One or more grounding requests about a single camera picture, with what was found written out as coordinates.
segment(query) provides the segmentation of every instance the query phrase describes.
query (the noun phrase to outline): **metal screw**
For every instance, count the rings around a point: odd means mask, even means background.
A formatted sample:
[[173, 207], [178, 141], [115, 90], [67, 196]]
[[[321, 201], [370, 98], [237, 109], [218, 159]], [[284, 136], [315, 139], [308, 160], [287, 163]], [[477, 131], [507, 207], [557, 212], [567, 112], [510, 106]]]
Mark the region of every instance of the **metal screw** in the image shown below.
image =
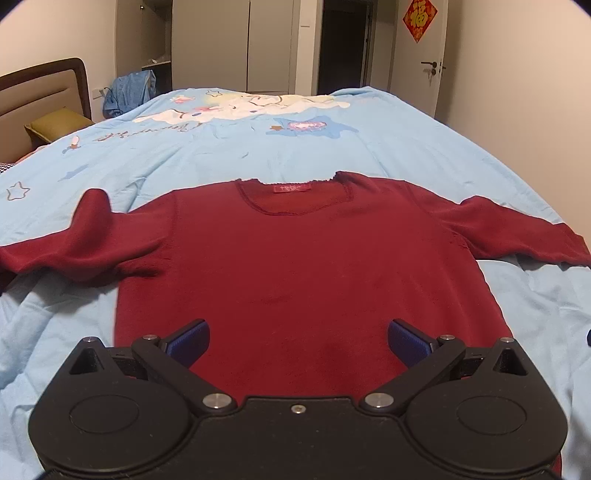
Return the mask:
[[300, 413], [304, 413], [306, 411], [306, 407], [303, 405], [293, 405], [291, 406], [291, 411], [299, 415]]
[[225, 408], [232, 403], [232, 397], [225, 393], [210, 393], [203, 397], [203, 404], [209, 408]]
[[373, 408], [384, 408], [392, 405], [392, 403], [394, 403], [394, 398], [387, 393], [370, 393], [365, 397], [365, 403]]

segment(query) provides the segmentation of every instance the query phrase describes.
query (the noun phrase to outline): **light blue comforter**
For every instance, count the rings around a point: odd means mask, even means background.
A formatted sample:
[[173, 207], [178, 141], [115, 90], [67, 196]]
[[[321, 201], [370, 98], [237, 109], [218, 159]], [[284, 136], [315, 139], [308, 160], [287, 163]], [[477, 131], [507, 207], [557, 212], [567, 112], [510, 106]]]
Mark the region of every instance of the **light blue comforter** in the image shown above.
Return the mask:
[[[456, 202], [482, 195], [560, 221], [497, 159], [387, 93], [189, 89], [63, 138], [1, 174], [0, 245], [66, 228], [93, 187], [108, 192], [114, 211], [128, 212], [173, 189], [239, 177], [328, 179], [337, 170], [407, 180]], [[569, 418], [564, 477], [591, 478], [591, 270], [515, 257], [480, 267]], [[16, 279], [0, 297], [0, 478], [41, 471], [27, 436], [31, 409], [81, 337], [112, 343], [116, 297], [115, 285], [81, 288], [50, 271]]]

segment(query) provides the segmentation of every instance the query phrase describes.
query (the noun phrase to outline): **electrical outlet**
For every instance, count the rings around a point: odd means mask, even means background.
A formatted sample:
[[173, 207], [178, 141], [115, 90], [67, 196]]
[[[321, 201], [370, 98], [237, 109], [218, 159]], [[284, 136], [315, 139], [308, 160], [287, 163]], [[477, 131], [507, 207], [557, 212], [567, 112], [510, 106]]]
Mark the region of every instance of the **electrical outlet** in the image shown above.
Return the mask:
[[96, 100], [97, 98], [105, 97], [108, 91], [108, 87], [94, 88], [92, 89], [92, 99]]

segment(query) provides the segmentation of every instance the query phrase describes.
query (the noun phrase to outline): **red decoration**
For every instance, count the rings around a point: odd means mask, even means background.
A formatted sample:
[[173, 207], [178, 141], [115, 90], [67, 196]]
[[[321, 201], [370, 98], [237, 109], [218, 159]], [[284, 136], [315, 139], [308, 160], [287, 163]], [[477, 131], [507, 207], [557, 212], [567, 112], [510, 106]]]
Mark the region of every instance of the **red decoration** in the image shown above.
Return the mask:
[[437, 15], [437, 8], [429, 0], [413, 0], [404, 15], [404, 24], [418, 43]]

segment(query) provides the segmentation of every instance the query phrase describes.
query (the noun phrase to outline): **red long-sleeve shirt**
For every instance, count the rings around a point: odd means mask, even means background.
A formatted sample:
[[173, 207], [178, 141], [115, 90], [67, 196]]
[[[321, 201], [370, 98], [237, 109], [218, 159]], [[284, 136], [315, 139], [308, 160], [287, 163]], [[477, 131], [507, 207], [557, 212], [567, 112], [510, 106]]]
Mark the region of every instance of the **red long-sleeve shirt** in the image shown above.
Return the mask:
[[339, 172], [176, 190], [131, 213], [89, 190], [65, 231], [1, 247], [0, 271], [122, 279], [118, 345], [206, 319], [210, 348], [193, 369], [239, 400], [358, 397], [404, 369], [386, 342], [393, 318], [474, 346], [510, 335], [476, 259], [511, 253], [591, 265], [563, 223]]

